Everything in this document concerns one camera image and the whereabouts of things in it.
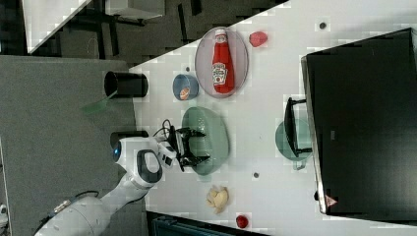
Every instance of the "black cable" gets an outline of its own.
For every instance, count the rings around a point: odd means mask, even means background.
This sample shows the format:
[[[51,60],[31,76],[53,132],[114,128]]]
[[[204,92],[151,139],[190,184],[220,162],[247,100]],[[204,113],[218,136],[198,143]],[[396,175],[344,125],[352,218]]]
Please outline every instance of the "black cable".
[[[141,197],[141,198],[139,198],[139,199],[136,199],[136,200],[130,201],[130,202],[126,203],[126,205],[129,205],[129,204],[134,204],[134,203],[136,203],[136,202],[138,202],[138,201],[140,201],[140,200],[142,200],[142,199],[144,199],[144,198],[145,198],[145,196],[143,196],[143,197]]]
[[[34,234],[33,234],[33,235],[35,235],[35,234],[37,233],[37,231],[39,231],[39,230],[43,227],[43,225],[45,225],[45,224],[49,221],[49,219],[51,219],[51,218],[52,218],[52,217],[51,217],[50,215],[48,215],[48,216],[44,217],[44,218],[40,221],[39,226],[37,226],[37,228],[34,230]]]
[[[167,128],[165,128],[165,127],[162,127],[162,128],[160,128],[158,131],[156,131],[156,133],[153,135],[154,137],[157,135],[157,133],[159,133],[161,130],[163,130],[163,129],[165,129],[165,130],[167,130]]]
[[[81,195],[84,195],[84,194],[95,194],[95,197],[96,198],[98,197],[98,191],[94,191],[94,190],[84,191],[82,193],[79,193],[79,194],[75,195],[75,197],[77,198],[77,197],[79,197]]]
[[[166,136],[166,132],[165,132],[165,130],[168,130],[169,131],[169,128],[171,128],[171,122],[168,120],[168,119],[165,119],[163,122],[162,122],[162,128],[165,128],[164,130],[163,130],[163,136],[166,138],[166,139],[168,139],[168,137]]]

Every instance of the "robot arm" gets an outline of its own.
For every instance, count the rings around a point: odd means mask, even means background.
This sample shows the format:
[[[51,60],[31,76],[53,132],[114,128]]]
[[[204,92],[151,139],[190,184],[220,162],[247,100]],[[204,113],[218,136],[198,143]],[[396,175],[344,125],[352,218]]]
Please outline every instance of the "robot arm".
[[[164,166],[171,166],[165,160],[177,155],[164,139],[154,137],[122,139],[113,154],[116,163],[126,170],[118,186],[101,199],[85,197],[66,203],[35,236],[100,235],[113,213],[143,198],[160,180],[162,168],[158,158]]]

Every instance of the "mug handle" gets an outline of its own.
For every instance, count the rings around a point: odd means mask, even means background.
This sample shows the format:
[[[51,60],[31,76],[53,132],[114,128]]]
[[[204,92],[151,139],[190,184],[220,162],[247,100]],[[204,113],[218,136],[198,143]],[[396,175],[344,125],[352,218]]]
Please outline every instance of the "mug handle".
[[[300,166],[298,166],[298,162],[299,161],[294,161],[294,164],[292,166],[294,170],[300,170],[300,169],[304,169],[306,167],[306,163],[307,163],[306,159],[300,161],[301,162]]]

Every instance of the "cable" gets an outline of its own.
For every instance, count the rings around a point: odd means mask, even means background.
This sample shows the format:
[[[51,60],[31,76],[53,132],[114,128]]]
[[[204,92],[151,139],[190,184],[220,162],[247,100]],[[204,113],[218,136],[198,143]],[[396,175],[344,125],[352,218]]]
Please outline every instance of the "cable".
[[[168,124],[169,124],[168,128],[166,128],[166,126],[165,126],[165,122],[168,122]],[[163,136],[164,136],[166,139],[168,139],[168,137],[166,136],[165,130],[168,130],[168,131],[169,131],[169,128],[171,128],[171,122],[170,122],[168,119],[165,119],[165,120],[162,122],[162,128],[165,128],[165,129],[163,130]]]
[[[156,131],[156,133],[153,135],[154,137],[157,135],[157,133],[159,133],[160,131],[162,131],[162,130],[168,130],[167,128],[165,128],[165,127],[162,127],[162,128],[160,128],[158,131]]]
[[[98,191],[94,191],[94,190],[84,191],[82,193],[79,193],[79,194],[75,195],[75,197],[77,198],[77,197],[79,197],[81,195],[84,195],[84,194],[95,194],[95,197],[97,198],[99,192]]]
[[[134,204],[134,203],[136,203],[136,202],[138,202],[138,201],[140,201],[140,200],[142,200],[142,199],[144,199],[145,198],[145,196],[142,196],[141,198],[139,198],[139,199],[136,199],[136,200],[133,200],[133,201],[130,201],[130,202],[128,202],[128,203],[126,203],[126,205],[129,205],[129,204]]]
[[[44,217],[41,221],[40,221],[40,224],[39,224],[39,226],[34,230],[34,234],[33,235],[35,235],[36,233],[37,233],[37,231],[39,231],[42,227],[43,227],[43,225],[45,225],[48,221],[49,221],[49,219],[51,219],[52,217],[50,216],[50,215],[48,215],[48,216],[46,216],[46,217]]]
[[[89,43],[91,42],[91,40],[95,40],[95,41],[96,41],[96,43],[98,44],[98,40],[97,40],[97,38],[95,38],[95,37],[90,38],[90,39],[89,39],[89,42],[87,43],[87,54],[89,54]]]

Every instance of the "black cup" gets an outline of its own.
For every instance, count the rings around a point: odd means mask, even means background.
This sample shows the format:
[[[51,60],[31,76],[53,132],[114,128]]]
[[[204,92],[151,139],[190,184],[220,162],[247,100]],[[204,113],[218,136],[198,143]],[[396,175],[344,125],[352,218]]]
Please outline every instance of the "black cup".
[[[148,80],[143,74],[108,72],[104,78],[105,94],[117,90],[116,97],[144,97],[148,93]]]

